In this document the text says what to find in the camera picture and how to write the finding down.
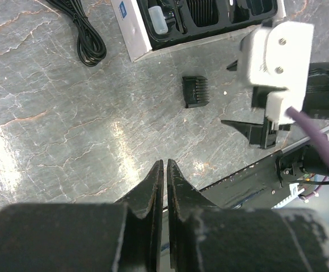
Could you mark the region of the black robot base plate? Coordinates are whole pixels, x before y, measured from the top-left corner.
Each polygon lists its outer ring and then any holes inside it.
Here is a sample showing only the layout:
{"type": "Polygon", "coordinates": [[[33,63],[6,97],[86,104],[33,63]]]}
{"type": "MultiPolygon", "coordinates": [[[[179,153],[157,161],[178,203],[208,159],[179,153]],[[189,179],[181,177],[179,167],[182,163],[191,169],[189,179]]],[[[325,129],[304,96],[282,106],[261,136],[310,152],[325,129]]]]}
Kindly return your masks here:
{"type": "Polygon", "coordinates": [[[290,181],[280,181],[277,162],[282,152],[277,151],[243,169],[200,190],[215,205],[226,209],[281,208],[316,189],[316,185],[296,184],[296,180],[316,181],[314,174],[290,175],[290,181]]]}

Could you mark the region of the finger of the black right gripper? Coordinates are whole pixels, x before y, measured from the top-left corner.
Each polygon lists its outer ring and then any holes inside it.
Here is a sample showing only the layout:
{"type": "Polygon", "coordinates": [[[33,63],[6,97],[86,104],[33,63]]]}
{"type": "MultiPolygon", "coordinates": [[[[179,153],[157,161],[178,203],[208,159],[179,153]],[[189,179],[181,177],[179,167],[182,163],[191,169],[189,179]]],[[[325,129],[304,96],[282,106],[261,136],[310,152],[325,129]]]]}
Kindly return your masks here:
{"type": "Polygon", "coordinates": [[[249,145],[257,145],[261,149],[269,149],[275,147],[277,143],[278,131],[273,129],[273,123],[267,118],[264,118],[262,124],[230,120],[222,120],[221,123],[238,130],[248,139],[249,145]]]}
{"type": "Polygon", "coordinates": [[[237,67],[238,67],[238,61],[235,60],[234,62],[232,62],[231,64],[229,64],[226,69],[228,71],[237,71],[237,67]]]}

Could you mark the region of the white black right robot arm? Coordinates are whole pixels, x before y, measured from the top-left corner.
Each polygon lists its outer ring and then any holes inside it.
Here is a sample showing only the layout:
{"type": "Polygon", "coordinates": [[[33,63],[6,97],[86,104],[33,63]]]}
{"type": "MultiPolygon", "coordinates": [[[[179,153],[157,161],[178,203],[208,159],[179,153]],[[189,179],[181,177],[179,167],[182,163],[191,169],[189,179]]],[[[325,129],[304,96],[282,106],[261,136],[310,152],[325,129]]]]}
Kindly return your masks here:
{"type": "MultiPolygon", "coordinates": [[[[329,120],[329,62],[310,64],[302,111],[312,119],[329,120]]],[[[221,123],[235,128],[250,145],[264,150],[276,145],[278,131],[291,128],[290,125],[280,125],[275,129],[267,118],[262,124],[230,120],[222,120],[221,123]]]]}

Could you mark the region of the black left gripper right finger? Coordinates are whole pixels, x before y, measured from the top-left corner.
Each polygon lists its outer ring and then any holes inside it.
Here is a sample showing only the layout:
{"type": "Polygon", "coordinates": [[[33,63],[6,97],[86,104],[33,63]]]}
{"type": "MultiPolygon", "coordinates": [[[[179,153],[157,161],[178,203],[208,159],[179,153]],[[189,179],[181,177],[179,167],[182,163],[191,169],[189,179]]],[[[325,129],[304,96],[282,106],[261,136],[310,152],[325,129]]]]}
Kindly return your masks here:
{"type": "Polygon", "coordinates": [[[222,209],[167,164],[175,271],[329,271],[329,225],[309,209],[222,209]]]}

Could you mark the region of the white cardboard clipper box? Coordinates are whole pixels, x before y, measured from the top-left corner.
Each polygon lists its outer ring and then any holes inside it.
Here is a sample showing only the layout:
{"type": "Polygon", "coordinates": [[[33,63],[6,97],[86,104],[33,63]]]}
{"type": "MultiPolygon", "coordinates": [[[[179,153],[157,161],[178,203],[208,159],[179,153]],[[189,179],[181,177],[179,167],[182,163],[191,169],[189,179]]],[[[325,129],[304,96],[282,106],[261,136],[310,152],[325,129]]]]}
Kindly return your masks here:
{"type": "MultiPolygon", "coordinates": [[[[114,8],[121,33],[123,35],[126,48],[132,62],[137,62],[161,54],[190,48],[196,45],[211,43],[213,41],[222,40],[227,37],[249,33],[261,24],[260,23],[237,31],[232,31],[196,41],[186,42],[184,44],[174,45],[164,49],[154,50],[150,45],[149,37],[147,35],[144,21],[142,19],[137,2],[138,1],[112,1],[112,6],[114,8]]],[[[271,20],[265,20],[263,22],[276,22],[286,17],[284,1],[277,1],[277,3],[280,5],[280,8],[276,16],[271,20]]]]}

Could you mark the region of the black clipper guard comb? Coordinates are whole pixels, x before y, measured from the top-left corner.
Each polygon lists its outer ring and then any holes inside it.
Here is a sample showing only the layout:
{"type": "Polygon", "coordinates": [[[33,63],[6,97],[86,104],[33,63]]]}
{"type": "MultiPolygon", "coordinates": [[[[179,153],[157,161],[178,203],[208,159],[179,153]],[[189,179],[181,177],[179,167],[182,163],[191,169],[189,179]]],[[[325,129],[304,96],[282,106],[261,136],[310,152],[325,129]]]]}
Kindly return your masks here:
{"type": "Polygon", "coordinates": [[[209,103],[208,80],[204,76],[182,77],[185,107],[204,107],[209,103]]]}

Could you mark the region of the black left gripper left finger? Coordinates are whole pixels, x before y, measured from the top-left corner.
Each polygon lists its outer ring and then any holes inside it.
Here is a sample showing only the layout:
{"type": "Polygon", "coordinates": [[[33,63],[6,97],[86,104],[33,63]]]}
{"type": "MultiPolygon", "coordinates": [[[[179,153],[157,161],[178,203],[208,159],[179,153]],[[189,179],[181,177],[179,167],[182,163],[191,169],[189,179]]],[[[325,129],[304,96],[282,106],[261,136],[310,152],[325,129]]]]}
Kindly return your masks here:
{"type": "Polygon", "coordinates": [[[163,161],[114,203],[17,203],[0,210],[0,271],[157,271],[163,161]]]}

